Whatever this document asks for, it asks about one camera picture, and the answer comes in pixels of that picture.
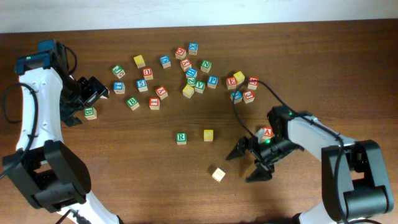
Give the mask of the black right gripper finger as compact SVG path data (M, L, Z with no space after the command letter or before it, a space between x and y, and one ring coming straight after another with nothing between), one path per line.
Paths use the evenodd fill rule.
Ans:
M242 137L234 146L233 150L226 156L226 160L230 161L243 157L248 148L249 139L247 137Z
M261 163L255 163L256 169L253 173L246 178L246 182L261 182L268 181L272 179L272 174L274 173L274 165L266 166Z

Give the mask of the yellow S block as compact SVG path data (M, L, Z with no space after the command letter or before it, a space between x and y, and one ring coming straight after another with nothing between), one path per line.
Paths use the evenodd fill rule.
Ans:
M203 132L203 139L206 142L213 141L214 138L214 131L212 129L205 129Z
M212 173L211 177L215 179L217 182L221 182L222 179L225 177L225 175L226 173L217 167Z

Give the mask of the green R block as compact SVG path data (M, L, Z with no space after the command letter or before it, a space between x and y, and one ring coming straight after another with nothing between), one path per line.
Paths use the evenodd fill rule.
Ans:
M176 142L178 145L185 145L187 143L186 133L177 133L176 138Z

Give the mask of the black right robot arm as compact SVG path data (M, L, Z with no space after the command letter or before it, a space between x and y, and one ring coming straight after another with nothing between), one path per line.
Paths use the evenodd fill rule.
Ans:
M277 162L306 150L322 163L322 202L296 214L294 223L365 223L389 213L394 197L381 148L376 141L348 138L323 125L307 111L275 106L267 114L273 137L261 132L243 137L226 160L250 152L256 169L246 182L271 180Z

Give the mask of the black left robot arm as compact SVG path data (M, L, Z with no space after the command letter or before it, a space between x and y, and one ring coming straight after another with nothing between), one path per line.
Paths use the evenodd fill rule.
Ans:
M14 154L2 159L1 177L8 177L35 209L59 213L74 223L121 223L91 189L85 163L64 143L61 124L81 124L77 111L108 98L95 77L76 80L67 54L55 39L38 43L38 51L17 59L16 87L22 90L21 134Z

